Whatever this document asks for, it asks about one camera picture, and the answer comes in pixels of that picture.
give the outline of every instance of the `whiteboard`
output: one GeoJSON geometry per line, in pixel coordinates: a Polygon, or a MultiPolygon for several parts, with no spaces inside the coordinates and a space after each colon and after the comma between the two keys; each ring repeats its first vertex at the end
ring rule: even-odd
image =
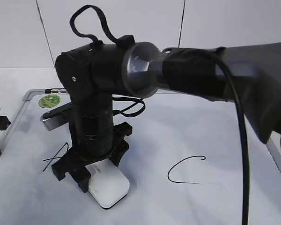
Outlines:
{"type": "MultiPolygon", "coordinates": [[[[69,174],[58,181],[51,158],[70,143],[67,125],[47,131],[38,106],[41,96],[26,102],[15,131],[0,158],[0,225],[192,224],[237,225],[241,221],[242,163],[238,126],[232,103],[211,103],[183,94],[155,94],[146,111],[127,121],[133,134],[119,168],[129,179],[128,195],[110,210],[84,194],[69,174]],[[175,184],[172,180],[202,185],[175,184]]],[[[61,104],[69,102],[61,95],[61,104]]],[[[115,103],[122,109],[128,103],[115,103]]],[[[251,162],[250,224],[281,225],[281,173],[265,145],[248,126],[251,162]]]]}

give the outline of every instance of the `black tape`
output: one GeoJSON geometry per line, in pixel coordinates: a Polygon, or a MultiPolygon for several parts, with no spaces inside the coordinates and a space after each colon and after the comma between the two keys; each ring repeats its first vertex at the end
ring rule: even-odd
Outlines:
{"type": "Polygon", "coordinates": [[[221,98],[225,81],[216,78],[215,62],[197,49],[172,50],[163,61],[163,76],[171,90],[221,98]]]}

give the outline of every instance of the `black strap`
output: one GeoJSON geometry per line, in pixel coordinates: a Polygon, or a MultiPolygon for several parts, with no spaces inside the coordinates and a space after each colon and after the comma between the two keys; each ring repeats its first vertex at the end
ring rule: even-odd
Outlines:
{"type": "Polygon", "coordinates": [[[112,100],[114,101],[119,101],[119,102],[122,102],[122,101],[129,101],[129,102],[134,102],[131,106],[123,109],[123,110],[113,110],[113,116],[116,116],[118,114],[121,114],[125,117],[135,117],[135,116],[138,116],[140,115],[143,111],[145,111],[146,109],[146,105],[145,105],[145,102],[143,101],[143,98],[133,98],[133,97],[113,97],[112,100]],[[143,107],[137,111],[137,112],[134,112],[134,113],[124,113],[125,111],[131,109],[132,107],[136,106],[138,103],[141,103],[143,104],[143,107]]]}
{"type": "Polygon", "coordinates": [[[102,26],[104,34],[108,37],[108,39],[110,41],[112,41],[113,43],[117,44],[118,39],[115,38],[112,35],[112,33],[110,32],[110,30],[108,28],[108,25],[107,25],[107,21],[106,21],[105,15],[104,15],[103,11],[100,8],[98,8],[97,6],[85,5],[85,6],[81,7],[77,12],[75,12],[73,14],[73,16],[70,19],[70,26],[71,26],[71,29],[74,32],[74,34],[76,34],[77,36],[82,37],[82,38],[90,38],[94,43],[99,43],[99,40],[98,40],[98,38],[95,35],[93,35],[93,34],[81,34],[76,29],[76,26],[75,26],[75,19],[77,18],[77,16],[79,16],[82,12],[84,12],[88,8],[92,8],[92,9],[95,10],[95,12],[97,13],[97,15],[98,15],[98,17],[100,19],[101,26],[102,26]]]}

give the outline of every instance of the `green circular sticker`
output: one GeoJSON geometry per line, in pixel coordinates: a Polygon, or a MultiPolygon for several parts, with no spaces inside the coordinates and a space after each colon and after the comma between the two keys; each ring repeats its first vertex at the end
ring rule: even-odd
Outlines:
{"type": "Polygon", "coordinates": [[[58,95],[47,95],[41,100],[39,100],[38,104],[42,108],[52,108],[57,106],[60,103],[60,96],[58,95]]]}

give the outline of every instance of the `white wall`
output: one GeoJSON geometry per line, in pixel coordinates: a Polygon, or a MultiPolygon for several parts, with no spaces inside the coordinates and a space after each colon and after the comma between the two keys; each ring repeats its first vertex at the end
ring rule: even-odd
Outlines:
{"type": "Polygon", "coordinates": [[[281,41],[281,0],[186,0],[181,47],[281,41]]]}
{"type": "MultiPolygon", "coordinates": [[[[84,5],[100,7],[112,34],[119,38],[132,34],[135,41],[149,41],[160,49],[177,46],[183,0],[38,0],[54,60],[62,51],[90,43],[77,37],[69,25],[70,17],[84,5]]],[[[106,43],[99,19],[88,9],[76,20],[81,33],[94,34],[106,43]]]]}
{"type": "Polygon", "coordinates": [[[0,68],[53,67],[35,0],[0,0],[0,68]]]}

